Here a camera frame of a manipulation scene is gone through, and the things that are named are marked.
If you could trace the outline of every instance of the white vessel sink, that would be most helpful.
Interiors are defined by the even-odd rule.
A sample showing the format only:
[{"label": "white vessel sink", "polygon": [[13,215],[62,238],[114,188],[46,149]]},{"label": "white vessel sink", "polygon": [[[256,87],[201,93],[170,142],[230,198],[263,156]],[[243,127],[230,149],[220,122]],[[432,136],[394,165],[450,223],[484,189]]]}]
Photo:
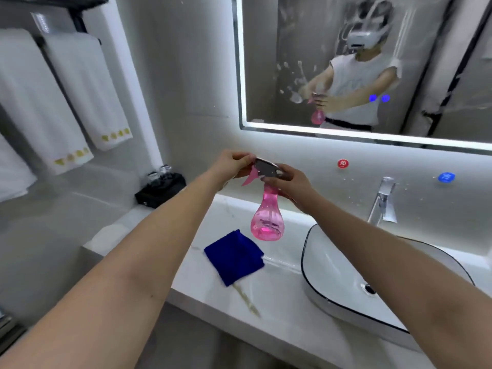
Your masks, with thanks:
[{"label": "white vessel sink", "polygon": [[[474,284],[463,266],[446,252],[426,243],[406,241]],[[372,295],[371,287],[318,225],[307,235],[301,267],[305,292],[323,311],[383,339],[420,351],[397,316],[377,294]]]}]

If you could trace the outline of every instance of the left arm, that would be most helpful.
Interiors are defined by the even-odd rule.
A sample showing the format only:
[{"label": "left arm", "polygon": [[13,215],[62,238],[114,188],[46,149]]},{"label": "left arm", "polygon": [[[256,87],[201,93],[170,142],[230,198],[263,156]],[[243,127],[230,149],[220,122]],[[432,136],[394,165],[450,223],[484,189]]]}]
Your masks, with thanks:
[{"label": "left arm", "polygon": [[316,100],[318,110],[324,112],[338,112],[356,106],[370,103],[370,97],[383,94],[395,81],[398,80],[396,67],[384,70],[369,86],[362,87],[344,97],[319,96]]},{"label": "left arm", "polygon": [[216,192],[254,155],[225,151],[145,218],[0,359],[1,369],[132,369]]}]

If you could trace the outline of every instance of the chrome faucet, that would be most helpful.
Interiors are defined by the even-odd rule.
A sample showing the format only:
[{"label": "chrome faucet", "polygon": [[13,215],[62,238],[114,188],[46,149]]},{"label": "chrome faucet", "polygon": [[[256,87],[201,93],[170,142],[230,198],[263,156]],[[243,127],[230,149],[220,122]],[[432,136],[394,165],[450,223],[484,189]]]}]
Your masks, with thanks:
[{"label": "chrome faucet", "polygon": [[371,213],[367,219],[368,223],[377,226],[381,218],[384,221],[397,223],[397,215],[393,206],[393,189],[395,186],[394,179],[391,177],[383,178],[374,204],[372,205]]}]

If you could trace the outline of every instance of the white towel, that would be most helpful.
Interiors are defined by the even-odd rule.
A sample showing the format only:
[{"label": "white towel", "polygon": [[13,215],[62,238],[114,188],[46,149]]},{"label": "white towel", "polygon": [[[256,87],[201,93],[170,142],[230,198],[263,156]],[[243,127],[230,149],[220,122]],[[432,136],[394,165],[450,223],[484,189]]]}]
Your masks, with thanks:
[{"label": "white towel", "polygon": [[0,104],[53,173],[93,158],[55,77],[25,30],[0,30]]},{"label": "white towel", "polygon": [[35,181],[36,176],[0,135],[0,202],[27,194]]},{"label": "white towel", "polygon": [[46,54],[94,145],[109,150],[132,138],[99,40],[86,33],[44,37]]}]

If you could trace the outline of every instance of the towel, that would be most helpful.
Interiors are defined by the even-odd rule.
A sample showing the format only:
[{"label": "towel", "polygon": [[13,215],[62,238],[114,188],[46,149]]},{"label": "towel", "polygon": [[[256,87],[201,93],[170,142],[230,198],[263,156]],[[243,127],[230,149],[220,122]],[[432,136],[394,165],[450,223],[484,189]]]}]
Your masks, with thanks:
[{"label": "towel", "polygon": [[265,266],[265,254],[239,229],[206,247],[205,254],[226,287]]},{"label": "towel", "polygon": [[93,158],[41,51],[22,29],[0,30],[0,105],[54,174]]},{"label": "towel", "polygon": [[0,202],[27,194],[35,181],[36,176],[0,135]]},{"label": "towel", "polygon": [[94,145],[109,150],[132,134],[99,40],[86,33],[44,36],[44,50]]}]

